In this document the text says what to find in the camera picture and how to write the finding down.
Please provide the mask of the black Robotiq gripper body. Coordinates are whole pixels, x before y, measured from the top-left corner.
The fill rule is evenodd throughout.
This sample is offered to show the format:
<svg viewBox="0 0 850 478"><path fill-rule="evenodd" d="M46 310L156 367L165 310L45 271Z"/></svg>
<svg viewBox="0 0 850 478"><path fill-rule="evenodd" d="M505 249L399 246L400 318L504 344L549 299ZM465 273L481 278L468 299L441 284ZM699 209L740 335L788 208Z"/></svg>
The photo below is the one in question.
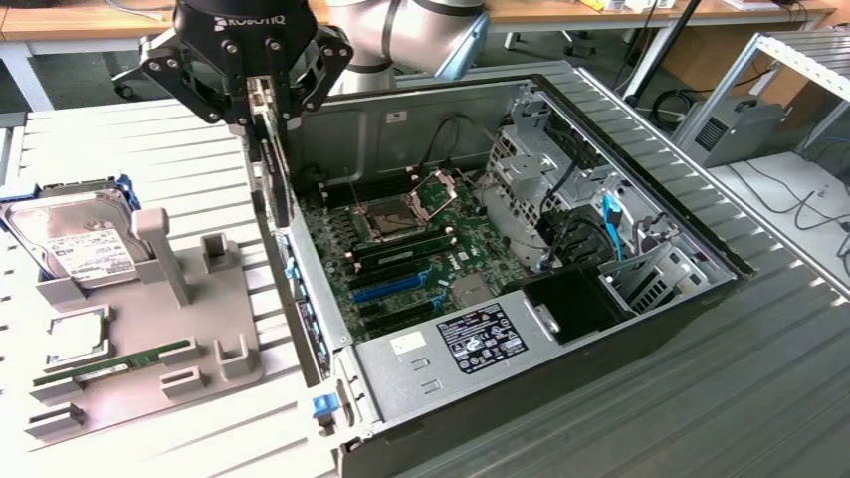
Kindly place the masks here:
<svg viewBox="0 0 850 478"><path fill-rule="evenodd" d="M172 27L184 48L217 72L231 57L231 43L245 77L287 77L317 21L305 1L177 1Z"/></svg>

